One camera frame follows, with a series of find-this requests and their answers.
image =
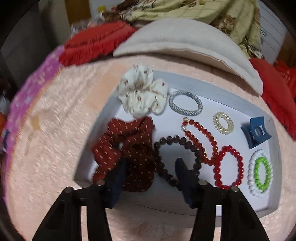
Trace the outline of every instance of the white beaded bracelet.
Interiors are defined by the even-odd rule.
[[[221,125],[221,123],[219,122],[219,118],[223,118],[227,122],[228,128],[224,128]],[[218,112],[218,113],[216,113],[214,115],[214,117],[213,117],[213,123],[214,123],[214,126],[217,128],[217,130],[220,131],[224,135],[228,135],[228,134],[230,134],[230,133],[233,132],[233,128],[234,128],[233,121],[224,112]]]
[[[254,167],[255,167],[256,160],[260,157],[264,157],[268,161],[268,165],[270,167],[270,174],[269,174],[270,182],[268,187],[264,190],[259,190],[256,183],[254,182]],[[272,164],[267,159],[265,152],[262,149],[255,151],[250,159],[249,171],[248,171],[248,185],[249,185],[250,193],[255,197],[262,197],[266,192],[269,191],[272,183],[272,178],[273,178]]]

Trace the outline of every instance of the white pillow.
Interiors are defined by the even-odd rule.
[[[184,18],[154,21],[119,45],[113,56],[155,52],[196,60],[237,74],[262,95],[262,80],[248,58],[235,42],[211,25]]]

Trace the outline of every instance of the metal bolt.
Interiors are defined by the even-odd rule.
[[[72,190],[73,190],[72,187],[66,187],[65,190],[64,190],[64,192],[70,193],[70,192],[72,192]]]
[[[103,185],[105,184],[105,181],[104,181],[104,180],[98,180],[98,181],[96,182],[96,184],[97,184],[98,186],[103,186]]]
[[[207,181],[206,180],[199,180],[198,184],[201,186],[205,186],[205,185],[207,185]]]
[[[238,192],[239,191],[239,188],[237,186],[232,186],[230,189],[232,191],[234,191],[234,192]]]

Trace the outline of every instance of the white tray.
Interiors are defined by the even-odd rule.
[[[239,188],[255,210],[258,217],[263,217],[275,211],[278,207],[281,193],[281,154],[273,119],[259,107],[212,84],[168,72],[154,71],[154,74],[156,78],[162,78],[170,85],[171,92],[176,89],[182,89],[195,93],[200,97],[203,104],[203,111],[200,115],[195,116],[192,119],[200,122],[201,125],[212,133],[215,140],[218,142],[219,150],[221,150],[221,147],[224,145],[232,145],[241,153],[245,172],[242,184]],[[187,96],[177,96],[174,103],[179,107],[188,110],[197,109],[195,101]],[[214,114],[219,111],[227,113],[233,120],[233,133],[223,135],[215,129],[212,119]],[[161,137],[174,135],[179,135],[180,137],[184,136],[184,133],[180,130],[183,116],[174,112],[169,105],[167,105],[161,115],[156,116],[151,114],[150,116],[156,126],[153,131],[153,142],[158,141]],[[250,150],[240,127],[243,124],[248,123],[250,118],[258,116],[264,116],[265,127],[269,134],[272,135],[272,138]],[[124,121],[133,120],[133,117],[130,114],[125,113],[121,102],[116,97],[116,92],[113,92],[99,114],[77,165],[74,180],[82,187],[90,185],[92,175],[97,167],[90,147],[92,147],[102,133],[107,130],[108,121],[114,117]],[[225,124],[226,122],[223,123],[224,120],[219,120],[223,125],[227,126]],[[205,135],[193,126],[188,125],[187,129],[203,143],[206,153],[211,157],[212,146]],[[267,153],[274,170],[271,188],[269,192],[261,198],[252,196],[247,185],[249,160],[253,152],[258,149],[263,149]],[[165,168],[167,168],[169,173],[174,176],[174,163],[177,157],[182,157],[189,169],[192,169],[195,159],[192,152],[185,150],[184,147],[179,144],[162,146],[160,149],[160,155],[165,163]],[[238,174],[236,158],[230,153],[227,153],[220,168],[223,183],[231,185],[231,183],[236,180]],[[260,175],[265,175],[265,170],[262,166],[260,166]],[[215,180],[213,177],[213,166],[202,164],[199,178],[205,179],[214,185]],[[176,188],[169,186],[169,184],[160,178],[157,173],[155,173],[155,180],[148,191],[143,193],[123,191],[121,200],[115,208],[123,211],[126,215],[131,217],[134,215],[141,215],[153,222],[164,222],[185,227],[193,226],[196,214],[196,210],[190,209],[184,202],[182,193]],[[216,226],[219,226],[220,224],[221,207],[217,206]]]

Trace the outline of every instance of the purple fabric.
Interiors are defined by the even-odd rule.
[[[64,52],[64,46],[58,46],[52,51],[26,80],[25,84],[15,95],[11,105],[10,112],[7,118],[6,126],[2,133],[6,130],[10,132],[7,138],[6,159],[5,159],[5,176],[9,172],[10,159],[14,150],[16,136],[21,127],[24,117],[31,106],[32,101],[37,96],[39,91],[55,77],[62,66],[59,62],[59,56]]]

